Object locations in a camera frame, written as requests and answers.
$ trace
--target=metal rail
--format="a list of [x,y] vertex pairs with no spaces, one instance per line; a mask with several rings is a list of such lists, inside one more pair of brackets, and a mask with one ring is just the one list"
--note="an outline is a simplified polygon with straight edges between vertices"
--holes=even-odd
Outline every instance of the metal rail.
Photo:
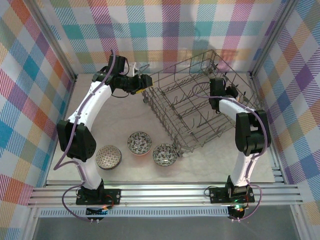
[[24,0],[25,5],[28,7],[30,13],[32,14],[33,18],[35,19],[36,23],[39,25],[41,32],[45,36],[46,40],[48,41],[50,47],[53,49],[56,57],[58,58],[59,62],[62,64],[66,74],[69,78],[71,78],[74,82],[77,79],[77,74],[73,70],[71,64],[69,63],[64,51],[60,47],[58,40],[56,39],[54,33],[52,32],[51,28],[49,27],[47,20],[41,13],[38,4],[35,0]]
[[[49,181],[46,187],[35,188],[29,201],[30,208],[61,208],[62,194],[79,181]],[[262,187],[262,205],[299,205],[303,203],[297,185],[282,183],[258,183]],[[199,207],[199,206],[230,206],[230,204],[211,204],[204,195],[208,186],[223,187],[222,182],[203,183],[108,183],[106,189],[122,189],[120,207]],[[256,202],[259,190],[254,188]],[[69,207],[85,207],[75,205],[76,190],[65,195]]]
[[284,29],[288,19],[290,18],[292,12],[296,8],[299,0],[288,0],[286,1],[286,5],[284,6],[279,19],[275,24],[275,28],[270,34],[268,40],[266,41],[266,45],[262,49],[262,53],[258,58],[255,66],[252,69],[252,74],[254,77],[257,77],[260,69],[262,68],[267,56],[269,55],[270,51],[272,50],[275,42],[278,40],[282,30]]

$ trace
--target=gray floor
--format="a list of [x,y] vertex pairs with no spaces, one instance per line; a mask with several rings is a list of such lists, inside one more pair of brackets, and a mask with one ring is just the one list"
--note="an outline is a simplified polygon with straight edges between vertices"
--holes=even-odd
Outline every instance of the gray floor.
[[[80,74],[67,111],[70,116],[79,106],[90,88],[92,74]],[[141,95],[130,95],[119,99],[111,97],[97,115],[92,126],[92,135],[97,142],[96,152],[106,145],[114,145],[122,152],[122,162],[114,170],[99,170],[105,182],[225,182],[231,174],[238,150],[235,144],[235,130],[231,129],[197,148],[193,153],[186,153],[173,165],[157,165],[152,158],[153,149],[163,143],[172,141],[165,132],[151,108],[144,104]],[[143,131],[152,139],[151,151],[144,156],[133,155],[128,146],[128,137],[137,131]],[[48,180],[79,180],[77,168],[72,164],[53,171],[63,152],[58,146],[50,167]],[[274,182],[271,169],[271,154],[262,156],[252,173],[252,182]]]
[[40,218],[34,240],[299,240],[289,206],[261,206],[243,222],[226,217],[114,217],[100,224]]

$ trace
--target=plaid fabric wall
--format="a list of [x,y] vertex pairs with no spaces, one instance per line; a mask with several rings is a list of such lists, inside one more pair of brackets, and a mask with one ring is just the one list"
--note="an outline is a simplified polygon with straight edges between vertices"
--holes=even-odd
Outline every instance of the plaid fabric wall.
[[72,82],[22,0],[0,1],[0,240],[17,239]]
[[37,0],[78,73],[110,48],[155,72],[208,49],[241,72],[276,0]]
[[275,27],[277,26],[277,21],[282,13],[282,11],[284,10],[286,3],[288,2],[288,0],[281,0],[281,3],[278,7],[278,9],[275,12],[275,15],[272,18],[272,21],[267,29],[267,31],[265,32],[263,39],[257,49],[257,51],[255,52],[255,55],[253,57],[252,63],[250,65],[249,71],[252,71],[254,66],[256,65],[259,57],[261,56],[262,50],[264,49],[264,47],[267,45],[268,39],[270,37],[270,34],[273,32],[273,30],[275,29]]
[[320,1],[300,0],[258,74],[281,162],[320,236]]

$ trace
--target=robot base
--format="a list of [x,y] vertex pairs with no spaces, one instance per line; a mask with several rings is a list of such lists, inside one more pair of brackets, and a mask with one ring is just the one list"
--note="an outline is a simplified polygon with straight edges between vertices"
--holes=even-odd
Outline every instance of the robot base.
[[209,196],[212,204],[242,205],[255,202],[252,188],[249,185],[234,186],[230,176],[228,176],[225,187],[210,187]]
[[81,187],[77,192],[76,205],[119,205],[121,189],[105,189],[104,181],[97,189]]
[[251,187],[247,194],[236,198],[229,197],[229,189],[226,187],[211,187],[209,188],[209,196],[212,204],[241,205],[255,202],[254,192]]

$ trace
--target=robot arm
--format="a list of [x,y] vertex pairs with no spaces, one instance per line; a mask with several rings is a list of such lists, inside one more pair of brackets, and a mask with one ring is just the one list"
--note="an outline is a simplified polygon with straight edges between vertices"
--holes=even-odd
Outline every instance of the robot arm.
[[[109,66],[111,65],[113,56],[110,56]],[[108,67],[104,67],[96,72],[92,78],[92,83],[85,98],[75,110],[75,112],[67,119],[61,120],[57,124],[57,133],[59,143],[62,151],[65,151],[71,138],[71,129],[78,117],[75,134],[72,140],[70,149],[67,152],[67,157],[78,163],[78,171],[84,181],[81,187],[82,193],[86,199],[99,200],[101,199],[101,189],[103,188],[103,181],[100,177],[93,155],[96,151],[96,141],[91,134],[92,125],[101,107],[111,97],[115,89],[122,89],[129,94],[136,94],[139,91],[151,87],[153,85],[152,78],[145,74],[136,74],[135,65],[131,68],[129,74],[120,74],[125,70],[125,62],[128,62],[125,57],[115,57],[115,67],[112,69],[111,75],[94,94],[93,90],[101,84],[105,79]],[[79,114],[80,106],[87,100],[89,95],[91,98],[84,105]]]
[[[209,99],[212,109],[229,116],[235,121],[235,144],[239,153],[235,167],[222,190],[224,200],[230,203],[238,201],[238,197],[248,196],[249,191],[252,190],[248,182],[250,182],[251,174],[258,160],[256,155],[263,151],[265,141],[267,141],[267,147],[271,144],[268,119],[266,112],[263,110],[244,109],[237,102],[237,88],[232,84],[226,88],[224,78],[210,80],[210,96],[214,97]],[[260,118],[267,139],[265,139],[263,127],[255,115]],[[216,196],[216,200],[221,201],[221,196]]]

